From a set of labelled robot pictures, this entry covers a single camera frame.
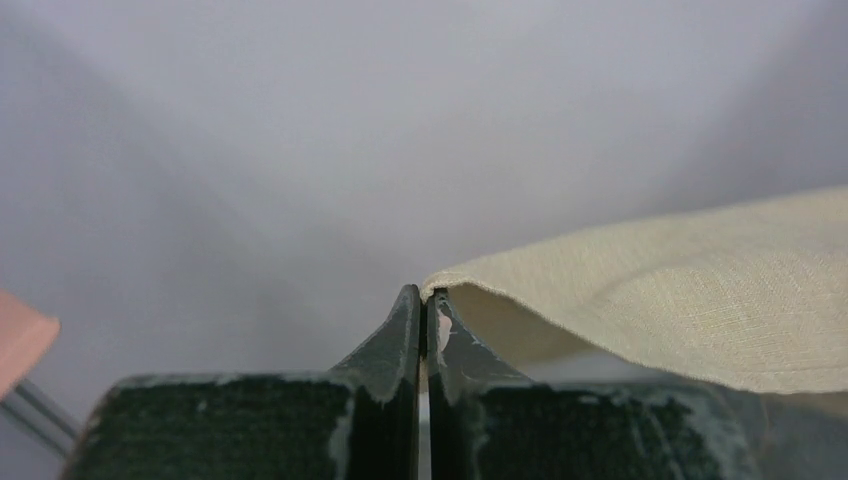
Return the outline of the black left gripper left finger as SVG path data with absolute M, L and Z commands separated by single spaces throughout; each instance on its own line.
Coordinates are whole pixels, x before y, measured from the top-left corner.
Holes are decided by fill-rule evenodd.
M 422 304 L 324 372 L 159 374 L 116 383 L 65 479 L 413 479 Z

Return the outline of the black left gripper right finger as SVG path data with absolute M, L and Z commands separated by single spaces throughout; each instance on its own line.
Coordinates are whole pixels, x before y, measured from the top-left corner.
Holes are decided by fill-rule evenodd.
M 436 479 L 757 479 L 739 424 L 709 391 L 669 383 L 543 383 L 426 303 Z

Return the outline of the beige cloth napkin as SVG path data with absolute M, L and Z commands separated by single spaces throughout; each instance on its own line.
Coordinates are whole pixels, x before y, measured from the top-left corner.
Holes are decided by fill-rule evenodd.
M 582 230 L 430 276 L 516 366 L 605 350 L 761 393 L 847 388 L 843 187 Z

